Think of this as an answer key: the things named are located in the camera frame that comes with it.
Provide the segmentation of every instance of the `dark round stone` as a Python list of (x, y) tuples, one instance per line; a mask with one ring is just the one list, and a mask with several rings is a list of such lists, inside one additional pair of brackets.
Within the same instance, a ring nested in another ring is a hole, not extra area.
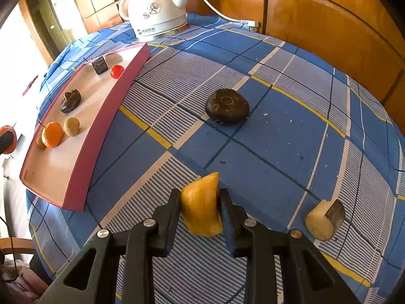
[(218, 89), (205, 103), (208, 116), (220, 124), (237, 124), (249, 115), (249, 103), (233, 89)]

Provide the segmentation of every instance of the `small tan ball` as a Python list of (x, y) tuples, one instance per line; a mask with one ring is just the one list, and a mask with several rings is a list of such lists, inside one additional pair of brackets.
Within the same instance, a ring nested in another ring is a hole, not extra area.
[(65, 130), (66, 135), (73, 137), (78, 134), (80, 128), (80, 122), (76, 118), (67, 118), (65, 120), (65, 124), (63, 125), (63, 129)]
[(39, 136), (36, 138), (36, 147), (38, 147), (39, 149), (44, 149), (46, 148), (44, 142), (42, 141), (42, 137)]

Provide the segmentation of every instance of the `blue plaid tablecloth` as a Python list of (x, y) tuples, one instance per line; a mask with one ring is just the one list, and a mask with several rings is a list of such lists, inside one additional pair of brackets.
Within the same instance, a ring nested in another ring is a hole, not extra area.
[[(105, 138), (85, 211), (59, 209), (27, 191), (30, 231), (49, 275), (100, 228), (130, 229), (172, 188), (219, 171), (234, 203), (271, 229), (304, 231), (362, 303), (381, 303), (405, 253), (404, 136), (364, 87), (316, 55), (218, 17), (188, 20), (181, 34), (149, 43), (151, 58)], [(81, 64), (134, 40), (123, 23), (66, 47), (42, 83), (39, 119)], [(225, 87), (250, 104), (248, 120), (234, 127), (204, 110)], [(334, 198), (346, 220), (332, 240), (315, 241), (304, 217)], [(246, 260), (232, 259), (221, 235), (194, 236), (182, 219), (170, 256), (153, 266), (157, 303), (243, 302)], [(281, 303), (278, 259), (276, 269)]]

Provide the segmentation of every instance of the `dark cube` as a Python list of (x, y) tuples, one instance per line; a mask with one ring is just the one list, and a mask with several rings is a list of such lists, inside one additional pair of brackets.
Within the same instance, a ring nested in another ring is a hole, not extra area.
[(92, 65), (98, 75), (103, 74), (105, 71), (108, 70), (108, 66), (104, 60), (104, 57), (97, 58), (94, 62), (92, 62)]

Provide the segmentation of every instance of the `power cord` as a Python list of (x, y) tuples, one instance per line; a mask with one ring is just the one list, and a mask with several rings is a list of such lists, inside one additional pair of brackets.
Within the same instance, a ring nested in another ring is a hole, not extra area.
[(249, 27), (259, 27), (259, 22), (256, 21), (249, 21), (249, 20), (244, 20), (244, 19), (234, 19), (234, 18), (230, 18), (228, 16), (225, 16), (224, 14), (222, 14), (221, 12), (219, 12), (216, 8), (214, 8), (214, 6), (212, 6), (212, 4), (210, 4), (208, 2), (208, 0), (203, 0), (207, 6), (209, 6), (214, 12), (216, 12), (220, 17), (229, 20), (231, 22), (236, 22), (236, 23), (242, 23), (244, 25), (247, 25)]
[[(7, 230), (9, 231), (9, 234), (11, 235), (10, 228), (7, 225), (6, 221), (1, 216), (0, 216), (0, 219), (3, 221), (3, 223), (5, 223), (5, 225), (7, 226)], [(13, 281), (16, 281), (18, 278), (17, 263), (15, 261), (15, 252), (14, 252), (14, 245), (13, 245), (13, 237), (10, 237), (10, 240), (11, 240), (11, 250), (13, 251), (15, 277), (14, 277), (14, 279), (9, 279), (9, 280), (3, 279), (4, 282), (13, 282)]]

